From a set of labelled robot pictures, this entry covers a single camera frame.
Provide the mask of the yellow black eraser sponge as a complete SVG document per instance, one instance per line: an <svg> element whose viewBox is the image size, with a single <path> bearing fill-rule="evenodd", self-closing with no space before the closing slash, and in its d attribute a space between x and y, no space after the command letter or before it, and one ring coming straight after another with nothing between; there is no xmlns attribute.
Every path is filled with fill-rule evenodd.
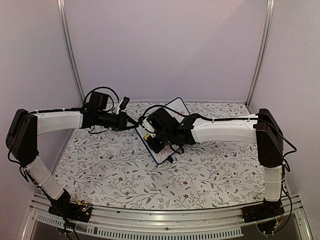
<svg viewBox="0 0 320 240"><path fill-rule="evenodd" d="M147 141L149 139L153 139L156 135L154 133L148 133L144 136L144 140Z"/></svg>

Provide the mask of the small blue-framed whiteboard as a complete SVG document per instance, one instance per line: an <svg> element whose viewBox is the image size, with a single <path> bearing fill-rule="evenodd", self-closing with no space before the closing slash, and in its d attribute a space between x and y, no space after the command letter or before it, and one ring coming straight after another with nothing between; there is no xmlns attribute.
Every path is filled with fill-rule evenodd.
<svg viewBox="0 0 320 240"><path fill-rule="evenodd" d="M189 115L190 114L187 106L185 105L184 101L180 97L175 98L174 100L167 103L165 106L170 109L173 109L174 111L176 111L182 115ZM156 164L161 165L161 164L167 162L168 156L176 155L176 153L174 151L172 151L169 146L165 146L159 153L154 153L149 148L147 142L144 139L144 136L147 135L149 132L146 131L142 126L139 126L136 129L136 132L137 132L138 136L140 137L142 143L146 147L148 153L151 155L153 161Z"/></svg>

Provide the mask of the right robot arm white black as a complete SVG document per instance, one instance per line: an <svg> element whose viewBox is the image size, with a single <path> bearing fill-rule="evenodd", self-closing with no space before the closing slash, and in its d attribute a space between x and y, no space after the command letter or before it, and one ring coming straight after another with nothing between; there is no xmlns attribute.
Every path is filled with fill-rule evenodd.
<svg viewBox="0 0 320 240"><path fill-rule="evenodd" d="M292 150L297 148L288 141L270 111L261 108L257 114L240 117L208 118L198 113L183 115L177 120L167 106L155 105L156 111L139 118L139 123L148 132L145 141L148 147L159 153L164 147L178 146L177 153L183 153L185 145L202 142L245 142L257 146L258 161L264 171L263 202L255 207L244 207L246 217L269 218L283 214L281 201L285 171L290 171L283 152L284 143Z"/></svg>

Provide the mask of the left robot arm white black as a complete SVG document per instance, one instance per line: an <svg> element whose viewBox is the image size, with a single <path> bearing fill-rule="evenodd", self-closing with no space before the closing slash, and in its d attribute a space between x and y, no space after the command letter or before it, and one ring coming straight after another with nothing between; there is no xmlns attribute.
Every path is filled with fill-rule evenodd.
<svg viewBox="0 0 320 240"><path fill-rule="evenodd" d="M22 174L42 190L52 207L63 217L82 212L83 208L71 201L71 196L53 177L42 161L40 147L49 149L41 140L50 140L54 147L62 146L62 134L75 129L101 126L113 131L136 128L138 123L124 111L118 113L105 110L80 108L48 109L28 111L18 109L9 127L5 145L8 159L19 164Z"/></svg>

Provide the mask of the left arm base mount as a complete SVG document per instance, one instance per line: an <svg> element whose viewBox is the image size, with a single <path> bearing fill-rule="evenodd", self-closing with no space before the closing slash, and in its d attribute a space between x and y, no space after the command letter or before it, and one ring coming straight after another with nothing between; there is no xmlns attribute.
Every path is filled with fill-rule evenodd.
<svg viewBox="0 0 320 240"><path fill-rule="evenodd" d="M80 202L54 200L48 212L58 217L88 223L92 214L92 207L91 203L85 203L83 200Z"/></svg>

